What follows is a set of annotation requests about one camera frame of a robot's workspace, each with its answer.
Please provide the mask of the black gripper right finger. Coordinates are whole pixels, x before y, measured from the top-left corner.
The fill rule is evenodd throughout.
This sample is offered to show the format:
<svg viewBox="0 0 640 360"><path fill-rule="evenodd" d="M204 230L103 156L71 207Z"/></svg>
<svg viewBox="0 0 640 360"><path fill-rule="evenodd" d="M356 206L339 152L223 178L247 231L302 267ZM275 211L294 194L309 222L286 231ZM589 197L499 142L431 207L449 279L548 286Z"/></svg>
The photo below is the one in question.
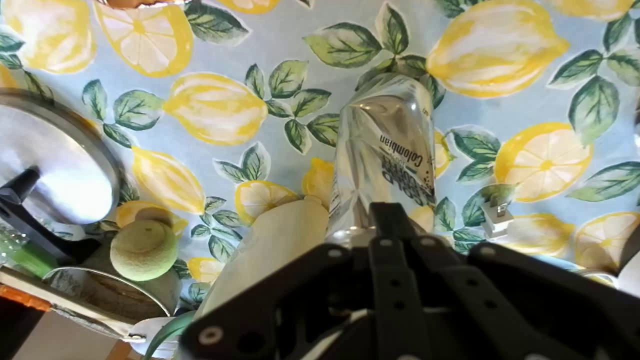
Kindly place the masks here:
<svg viewBox="0 0 640 360"><path fill-rule="evenodd" d="M640 300L481 242L459 256L397 204L370 207L381 360L640 360Z"/></svg>

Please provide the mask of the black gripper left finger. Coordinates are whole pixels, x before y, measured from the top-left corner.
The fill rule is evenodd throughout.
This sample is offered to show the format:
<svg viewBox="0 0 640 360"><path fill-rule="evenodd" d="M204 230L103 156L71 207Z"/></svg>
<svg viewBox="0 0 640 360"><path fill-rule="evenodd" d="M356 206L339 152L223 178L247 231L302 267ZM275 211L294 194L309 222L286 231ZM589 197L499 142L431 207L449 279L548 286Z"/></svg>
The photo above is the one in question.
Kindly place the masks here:
<svg viewBox="0 0 640 360"><path fill-rule="evenodd" d="M194 319L179 360L371 360L361 250L319 243Z"/></svg>

